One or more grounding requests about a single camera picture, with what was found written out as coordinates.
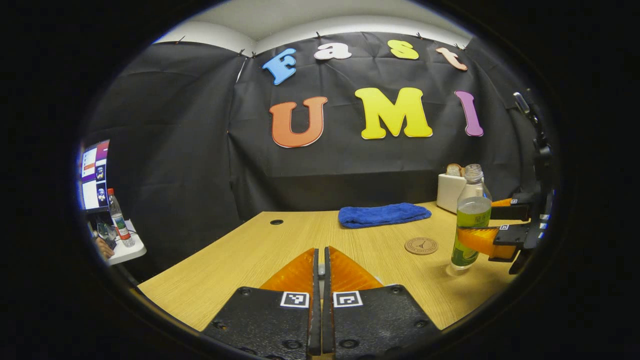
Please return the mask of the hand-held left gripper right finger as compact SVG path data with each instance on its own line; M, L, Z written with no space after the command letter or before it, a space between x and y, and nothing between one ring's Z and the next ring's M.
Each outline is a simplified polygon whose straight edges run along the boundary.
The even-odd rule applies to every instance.
M441 334L401 284L382 285L342 251L324 249L321 352L334 360L384 360Z

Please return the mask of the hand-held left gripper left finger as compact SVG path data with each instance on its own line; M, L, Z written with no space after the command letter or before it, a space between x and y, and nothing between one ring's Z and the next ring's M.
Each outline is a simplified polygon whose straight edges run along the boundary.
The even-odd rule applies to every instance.
M259 287L236 289L203 334L262 358L322 354L319 251L310 248Z

